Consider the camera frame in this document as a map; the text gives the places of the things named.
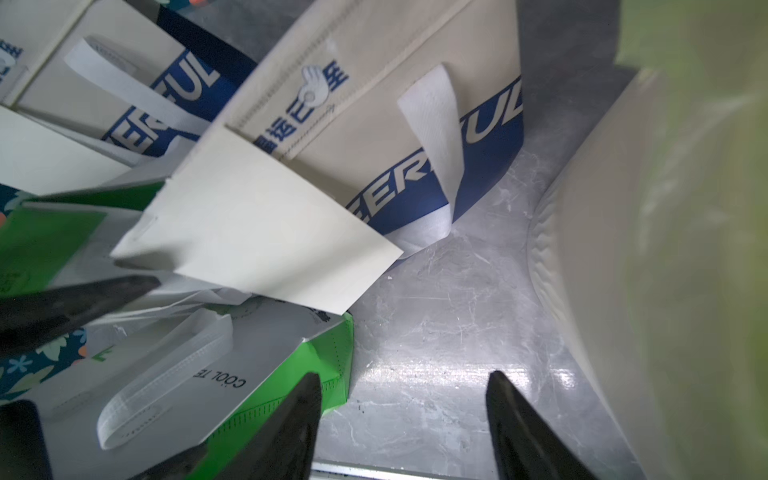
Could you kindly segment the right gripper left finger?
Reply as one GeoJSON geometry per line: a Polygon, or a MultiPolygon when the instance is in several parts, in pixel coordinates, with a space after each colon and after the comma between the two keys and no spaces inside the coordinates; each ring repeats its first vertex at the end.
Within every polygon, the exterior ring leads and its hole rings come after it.
{"type": "Polygon", "coordinates": [[[308,373],[217,477],[307,479],[312,470],[321,415],[320,378],[316,373],[308,373]]]}

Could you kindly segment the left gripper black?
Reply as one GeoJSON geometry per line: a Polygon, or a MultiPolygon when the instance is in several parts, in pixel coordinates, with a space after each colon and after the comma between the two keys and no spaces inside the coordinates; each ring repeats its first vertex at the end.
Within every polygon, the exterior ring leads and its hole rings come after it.
{"type": "MultiPolygon", "coordinates": [[[[160,285],[153,276],[130,275],[3,298],[1,352],[23,354],[35,350],[123,308],[160,285]]],[[[184,479],[206,455],[205,444],[195,446],[133,479],[184,479]]],[[[1,478],[54,478],[38,409],[31,401],[1,406],[1,478]]]]}

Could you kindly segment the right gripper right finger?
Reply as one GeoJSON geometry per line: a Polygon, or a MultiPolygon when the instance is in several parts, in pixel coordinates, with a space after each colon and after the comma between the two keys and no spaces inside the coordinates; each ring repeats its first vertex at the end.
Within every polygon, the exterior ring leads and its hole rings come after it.
{"type": "Polygon", "coordinates": [[[490,374],[485,399],[501,479],[596,479],[503,372],[490,374]]]}

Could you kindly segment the middle green white bag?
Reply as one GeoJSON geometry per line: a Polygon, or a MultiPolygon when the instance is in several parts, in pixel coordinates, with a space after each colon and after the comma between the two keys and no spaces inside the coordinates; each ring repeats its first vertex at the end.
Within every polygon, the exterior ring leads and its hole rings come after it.
{"type": "MultiPolygon", "coordinates": [[[[28,198],[1,227],[1,294],[10,297],[51,288],[137,274],[112,259],[121,238],[137,223],[158,183],[28,198]]],[[[154,270],[160,285],[100,323],[159,319],[208,304],[237,306],[249,294],[154,270]]]]}

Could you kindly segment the green white bag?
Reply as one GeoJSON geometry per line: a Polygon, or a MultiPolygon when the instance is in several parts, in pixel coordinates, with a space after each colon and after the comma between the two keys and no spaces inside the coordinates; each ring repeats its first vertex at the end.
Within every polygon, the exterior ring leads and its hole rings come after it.
{"type": "MultiPolygon", "coordinates": [[[[121,238],[137,223],[158,183],[28,198],[1,227],[1,294],[10,297],[51,288],[137,274],[112,259],[121,238]]],[[[154,270],[160,285],[100,323],[159,319],[208,304],[237,306],[249,294],[154,270]]]]}
{"type": "Polygon", "coordinates": [[[202,444],[338,316],[270,299],[157,320],[31,388],[56,479],[129,479],[202,444]]]}

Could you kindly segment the front green white bag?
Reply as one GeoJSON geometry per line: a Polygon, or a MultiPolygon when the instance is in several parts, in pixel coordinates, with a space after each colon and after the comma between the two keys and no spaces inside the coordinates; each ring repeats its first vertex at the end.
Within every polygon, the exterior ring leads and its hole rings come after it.
{"type": "Polygon", "coordinates": [[[202,444],[338,316],[270,299],[157,320],[31,388],[56,479],[129,479],[202,444]]]}

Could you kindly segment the rear bag white receipt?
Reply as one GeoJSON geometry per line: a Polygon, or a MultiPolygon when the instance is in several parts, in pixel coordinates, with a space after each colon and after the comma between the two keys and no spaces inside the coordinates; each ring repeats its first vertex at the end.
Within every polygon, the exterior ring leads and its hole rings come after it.
{"type": "Polygon", "coordinates": [[[97,187],[129,167],[6,107],[1,109],[1,183],[34,195],[97,187]]]}

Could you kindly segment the bag white receipt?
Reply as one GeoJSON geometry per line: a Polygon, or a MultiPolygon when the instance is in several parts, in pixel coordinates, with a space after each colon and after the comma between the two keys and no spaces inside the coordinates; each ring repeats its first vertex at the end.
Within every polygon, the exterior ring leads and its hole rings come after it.
{"type": "Polygon", "coordinates": [[[6,107],[1,109],[1,183],[34,195],[97,187],[129,167],[6,107]]]}
{"type": "Polygon", "coordinates": [[[402,251],[226,128],[166,180],[112,258],[342,314],[402,251]]]}

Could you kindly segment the white trash bin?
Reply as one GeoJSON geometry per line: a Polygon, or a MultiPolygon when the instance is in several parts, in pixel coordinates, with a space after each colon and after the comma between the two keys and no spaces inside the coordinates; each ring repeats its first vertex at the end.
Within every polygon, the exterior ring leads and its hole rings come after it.
{"type": "Polygon", "coordinates": [[[640,72],[531,224],[535,292],[650,479],[767,475],[764,104],[640,72]]]}

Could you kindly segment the right bag white receipt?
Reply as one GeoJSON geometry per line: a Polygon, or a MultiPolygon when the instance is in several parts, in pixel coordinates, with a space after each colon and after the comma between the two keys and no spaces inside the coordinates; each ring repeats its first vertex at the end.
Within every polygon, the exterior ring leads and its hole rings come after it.
{"type": "Polygon", "coordinates": [[[166,180],[112,258],[342,314],[402,251],[226,128],[166,180]]]}

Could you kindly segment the yellow-green bin liner bag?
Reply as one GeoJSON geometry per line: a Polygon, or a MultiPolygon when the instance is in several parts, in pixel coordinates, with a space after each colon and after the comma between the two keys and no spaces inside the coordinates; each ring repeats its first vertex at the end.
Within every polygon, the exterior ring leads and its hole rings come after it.
{"type": "Polygon", "coordinates": [[[677,479],[767,475],[767,5],[626,1],[617,60],[663,84],[627,271],[677,479]]]}

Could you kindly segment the rear blue white bag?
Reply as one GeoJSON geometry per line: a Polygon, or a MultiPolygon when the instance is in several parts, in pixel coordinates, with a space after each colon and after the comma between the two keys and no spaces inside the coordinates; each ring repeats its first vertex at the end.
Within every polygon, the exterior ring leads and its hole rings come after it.
{"type": "Polygon", "coordinates": [[[129,171],[185,155],[254,67],[157,1],[1,5],[1,109],[129,171]]]}

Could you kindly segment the blue white bag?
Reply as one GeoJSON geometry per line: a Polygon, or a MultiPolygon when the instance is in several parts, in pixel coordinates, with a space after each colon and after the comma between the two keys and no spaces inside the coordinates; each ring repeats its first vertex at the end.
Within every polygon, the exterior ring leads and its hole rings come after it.
{"type": "Polygon", "coordinates": [[[507,172],[522,94],[512,1],[316,1],[219,123],[411,256],[507,172]]]}
{"type": "Polygon", "coordinates": [[[129,171],[185,155],[254,67],[157,1],[1,5],[1,109],[129,171]]]}

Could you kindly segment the right blue white bag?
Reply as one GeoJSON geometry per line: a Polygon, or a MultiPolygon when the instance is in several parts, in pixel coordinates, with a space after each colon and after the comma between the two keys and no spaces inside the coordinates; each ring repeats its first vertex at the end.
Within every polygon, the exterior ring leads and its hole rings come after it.
{"type": "Polygon", "coordinates": [[[507,172],[522,94],[512,1],[316,1],[219,123],[411,256],[507,172]]]}

